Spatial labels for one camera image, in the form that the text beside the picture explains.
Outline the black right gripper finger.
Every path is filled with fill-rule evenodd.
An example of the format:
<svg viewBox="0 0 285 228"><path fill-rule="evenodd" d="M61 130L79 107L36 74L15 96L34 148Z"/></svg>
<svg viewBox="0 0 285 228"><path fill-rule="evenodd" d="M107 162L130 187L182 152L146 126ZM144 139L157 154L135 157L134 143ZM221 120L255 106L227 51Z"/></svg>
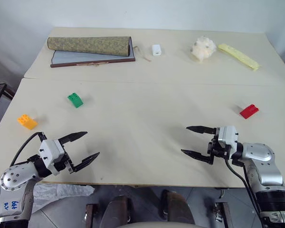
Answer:
<svg viewBox="0 0 285 228"><path fill-rule="evenodd" d="M210 128L206 126L188 126L186 129L200 134L216 134L216 128Z"/></svg>
<svg viewBox="0 0 285 228"><path fill-rule="evenodd" d="M196 159L196 160L201 161L201 162L205 162L205 163L210 164L210 165L213 164L213 157L212 156L204 156L199 152L185 150L185 149L181 149L181 151L193 159Z"/></svg>

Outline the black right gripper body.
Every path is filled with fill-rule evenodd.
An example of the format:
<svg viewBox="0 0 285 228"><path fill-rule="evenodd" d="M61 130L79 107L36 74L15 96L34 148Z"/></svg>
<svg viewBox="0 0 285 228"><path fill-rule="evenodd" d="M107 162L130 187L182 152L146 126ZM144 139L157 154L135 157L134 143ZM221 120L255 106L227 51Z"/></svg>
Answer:
<svg viewBox="0 0 285 228"><path fill-rule="evenodd" d="M219 133L220 128L216 129L216 133L212 138L211 142L208 144L208 151L209 160L207 161L208 164L213 164L214 157L219 157L224 160L228 160L230 157L230 145L227 145L225 142L219 142Z"/></svg>

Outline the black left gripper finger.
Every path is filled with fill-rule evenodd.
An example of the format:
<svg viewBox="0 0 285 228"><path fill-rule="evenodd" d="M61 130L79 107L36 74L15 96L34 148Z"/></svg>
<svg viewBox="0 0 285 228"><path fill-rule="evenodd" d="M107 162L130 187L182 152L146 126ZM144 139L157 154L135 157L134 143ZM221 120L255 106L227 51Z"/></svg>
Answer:
<svg viewBox="0 0 285 228"><path fill-rule="evenodd" d="M58 141L60 142L61 145L64 145L67 142L73 142L81 137L83 137L84 135L86 135L88 132L77 132L77 133L71 133L69 135L66 135L62 138L60 138Z"/></svg>
<svg viewBox="0 0 285 228"><path fill-rule="evenodd" d="M71 160L69 160L69 165L70 165L70 171L69 172L73 173L73 172L78 172L78 171L82 170L83 168L85 168L86 166L91 164L99 156L99 154L100 154L100 152L97 152L95 154L92 154L92 155L86 157L78 165L74 165L73 162Z"/></svg>

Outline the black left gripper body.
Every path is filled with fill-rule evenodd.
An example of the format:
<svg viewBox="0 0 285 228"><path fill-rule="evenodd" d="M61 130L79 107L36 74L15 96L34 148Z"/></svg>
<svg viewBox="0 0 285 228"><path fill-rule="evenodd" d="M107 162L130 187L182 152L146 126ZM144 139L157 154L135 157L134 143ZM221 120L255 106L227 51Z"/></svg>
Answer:
<svg viewBox="0 0 285 228"><path fill-rule="evenodd" d="M70 142L69 139L57 139L54 140L55 145L58 148L59 156L54 160L54 168L60 172L64 169L67 169L69 173L73 173L72 161L68 153L64 149L64 144Z"/></svg>

